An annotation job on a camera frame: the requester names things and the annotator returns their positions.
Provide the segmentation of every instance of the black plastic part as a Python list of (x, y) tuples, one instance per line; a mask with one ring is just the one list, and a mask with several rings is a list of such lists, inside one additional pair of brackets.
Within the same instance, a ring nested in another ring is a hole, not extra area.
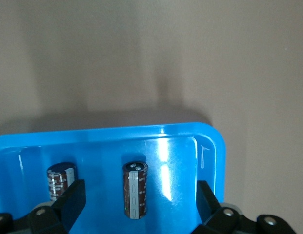
[[(266, 222), (265, 218), (273, 218), (276, 223), (274, 225)], [(260, 215), (257, 218), (257, 230), (262, 232), (263, 234), (295, 234), (294, 230), (290, 227), (290, 225), (284, 221), (282, 218), (279, 218), (274, 215)]]
[(0, 213), (0, 234), (7, 233), (11, 230), (13, 218), (9, 213)]
[(85, 205), (85, 182), (84, 180), (75, 180), (57, 201), (55, 201), (51, 208), (56, 213), (64, 228), (70, 231)]
[(213, 230), (205, 225), (200, 224), (191, 234), (222, 234), (216, 230)]
[(202, 223), (205, 223), (213, 213), (221, 208), (206, 181), (197, 182), (196, 205)]
[[(206, 181), (197, 182), (197, 209), (202, 220), (192, 234), (295, 234), (289, 224), (273, 215), (261, 215), (254, 222), (236, 210), (221, 207)], [(273, 218), (271, 225), (265, 220)]]
[[(230, 211), (231, 215), (226, 215), (226, 211)], [(205, 226), (222, 234), (231, 234), (239, 222), (240, 214), (237, 211), (228, 207), (222, 207), (211, 216), (205, 223)]]
[(23, 230), (23, 229), (28, 229), (28, 215), (19, 218), (17, 220), (14, 220), (13, 223), (13, 230)]
[(33, 234), (68, 234), (50, 206), (41, 206), (28, 215), (28, 224)]

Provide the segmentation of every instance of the brown capacitor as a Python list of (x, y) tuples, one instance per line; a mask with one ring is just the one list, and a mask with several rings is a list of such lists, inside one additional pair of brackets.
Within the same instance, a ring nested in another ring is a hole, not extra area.
[(77, 179), (77, 168), (71, 162), (57, 163), (47, 169), (49, 196), (56, 201)]
[(144, 162), (129, 162), (123, 166), (125, 214), (130, 219), (146, 215), (147, 171)]

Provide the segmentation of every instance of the blue tray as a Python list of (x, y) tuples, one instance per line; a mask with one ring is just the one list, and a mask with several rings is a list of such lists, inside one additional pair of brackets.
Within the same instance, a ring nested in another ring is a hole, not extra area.
[[(122, 165), (149, 166), (147, 215), (124, 214)], [(196, 181), (207, 180), (223, 202), (225, 144), (203, 123), (44, 132), (0, 136), (0, 213), (14, 219), (49, 200), (46, 169), (76, 164), (86, 206), (72, 234), (190, 233), (199, 223)]]

